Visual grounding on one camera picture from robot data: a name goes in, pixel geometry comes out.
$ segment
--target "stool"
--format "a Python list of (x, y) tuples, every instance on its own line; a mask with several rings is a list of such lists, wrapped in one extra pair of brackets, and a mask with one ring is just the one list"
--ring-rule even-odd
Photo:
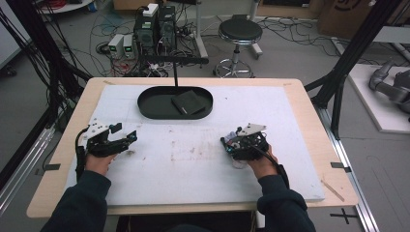
[(231, 18), (220, 24), (220, 37), (236, 44), (232, 59), (220, 61), (215, 66), (214, 75), (219, 77), (253, 77), (250, 66), (239, 60), (239, 46), (256, 44), (262, 37), (262, 28), (244, 18)]

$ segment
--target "cardboard box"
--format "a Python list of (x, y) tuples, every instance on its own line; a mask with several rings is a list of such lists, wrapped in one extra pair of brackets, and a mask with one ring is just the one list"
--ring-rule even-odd
[(351, 39), (371, 10), (370, 0), (327, 0), (317, 21), (320, 34)]
[(310, 0), (308, 7), (264, 5), (263, 1), (260, 1), (256, 14), (258, 16), (315, 19), (318, 18), (322, 8), (323, 0)]
[[(392, 14), (392, 16), (389, 18), (389, 20), (387, 21), (388, 24), (392, 24), (395, 21), (395, 18), (400, 14), (400, 12), (405, 8), (407, 4), (407, 0), (402, 0), (400, 5), (398, 5), (397, 9), (395, 9), (395, 12)], [(402, 24), (405, 21), (407, 21), (407, 19), (410, 18), (410, 8), (408, 8), (404, 14), (401, 16), (401, 18), (398, 20), (398, 22), (396, 23), (396, 25)]]
[(156, 0), (113, 0), (115, 10), (137, 10), (139, 7), (156, 3)]

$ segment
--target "wooden table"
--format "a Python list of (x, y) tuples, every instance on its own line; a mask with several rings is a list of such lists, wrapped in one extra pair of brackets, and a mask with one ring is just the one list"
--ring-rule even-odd
[[(50, 163), (61, 163), (60, 169), (46, 171), (29, 205), (30, 218), (49, 218), (64, 193), (69, 168), (73, 160), (73, 145), (79, 131), (86, 128), (106, 85), (173, 85), (172, 78), (93, 78), (73, 113)], [(308, 202), (309, 207), (354, 206), (358, 198), (342, 168), (332, 168), (339, 162), (302, 83), (297, 79), (234, 79), (234, 78), (180, 78), (180, 86), (277, 86), (283, 87), (304, 137), (307, 149), (325, 191), (326, 199)], [(108, 207), (109, 215), (160, 214), (217, 211), (254, 211), (255, 203), (189, 204)]]

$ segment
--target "black jacket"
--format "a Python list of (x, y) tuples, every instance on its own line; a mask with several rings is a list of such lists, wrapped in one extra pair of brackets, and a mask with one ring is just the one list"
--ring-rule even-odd
[[(315, 231), (301, 194), (287, 189), (280, 176), (266, 176), (258, 182), (263, 196), (257, 201), (257, 209), (265, 215), (265, 231)], [(79, 182), (66, 190), (42, 232), (103, 231), (107, 211), (105, 197), (110, 186), (111, 182), (104, 176), (84, 171)], [(207, 230), (184, 225), (172, 231)]]

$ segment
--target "round black stool seat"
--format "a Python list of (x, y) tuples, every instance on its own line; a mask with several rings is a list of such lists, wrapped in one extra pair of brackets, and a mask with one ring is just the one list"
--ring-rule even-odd
[(220, 37), (234, 44), (256, 44), (262, 37), (262, 28), (253, 21), (232, 18), (220, 24)]

